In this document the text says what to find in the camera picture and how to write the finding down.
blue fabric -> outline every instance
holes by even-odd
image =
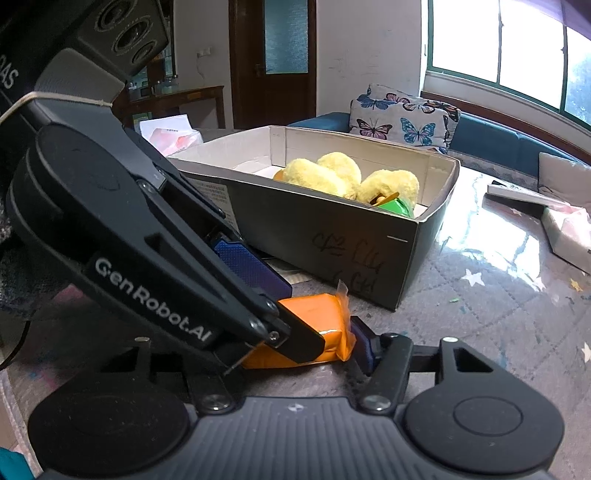
[[[449,148],[517,170],[517,133],[468,113],[462,112]]]
[[[290,127],[349,132],[349,114],[327,113]],[[506,168],[539,176],[539,153],[545,152],[584,164],[572,155],[505,125],[462,112],[450,150],[481,158]]]
[[[35,476],[23,455],[0,448],[0,478],[2,480],[34,480]]]
[[[327,113],[326,115],[296,122],[291,124],[290,127],[313,128],[315,130],[328,130],[348,134],[349,114],[342,112]]]

yellow plush toy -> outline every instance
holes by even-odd
[[[398,193],[412,209],[419,190],[418,179],[407,170],[377,170],[361,182],[358,165],[341,152],[328,153],[318,163],[297,158],[273,178],[370,205]]]
[[[411,208],[417,204],[419,183],[414,173],[407,170],[377,170],[359,186],[357,200],[373,204],[379,197],[388,197],[398,192],[407,199]]]
[[[282,171],[281,180],[292,185],[307,187],[319,192],[345,197],[349,192],[347,182],[334,171],[305,158],[296,158]]]
[[[318,160],[318,165],[334,171],[347,184],[345,198],[354,199],[361,184],[361,170],[355,161],[341,152],[327,153]]]

orange package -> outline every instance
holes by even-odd
[[[313,362],[297,364],[268,345],[256,348],[243,361],[244,368],[291,368],[341,360],[353,352],[355,336],[351,333],[347,287],[339,283],[336,295],[323,293],[309,297],[279,300],[304,322],[324,337],[324,352]]]

camera lens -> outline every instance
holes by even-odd
[[[134,55],[134,57],[131,59],[131,63],[136,64],[141,62],[142,60],[145,60],[145,58],[150,55],[150,52],[152,52],[152,50],[154,49],[154,47],[156,46],[156,41],[152,40],[150,43],[146,43],[146,45],[144,45],[143,47],[141,47]]]
[[[124,53],[129,50],[144,36],[149,28],[150,21],[147,18],[134,23],[115,40],[113,48],[115,53]]]
[[[96,23],[98,30],[106,31],[123,21],[134,7],[134,0],[116,0],[105,8]]]

sofa cushion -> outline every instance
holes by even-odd
[[[517,166],[515,169],[518,171],[538,177],[539,155],[541,152],[556,155],[557,157],[565,158],[566,160],[571,160],[583,165],[582,162],[572,155],[530,135],[518,132],[517,137],[519,138],[519,151],[517,154]]]
[[[450,149],[516,170],[519,138],[502,125],[463,113]]]
[[[538,191],[548,197],[583,207],[591,215],[591,167],[540,152]]]
[[[289,127],[313,128],[315,130],[328,130],[330,132],[349,132],[349,114],[344,112],[332,112],[315,118],[301,120],[290,124]]]
[[[351,103],[351,133],[407,145],[446,147],[449,117],[443,110],[373,100],[360,95]]]

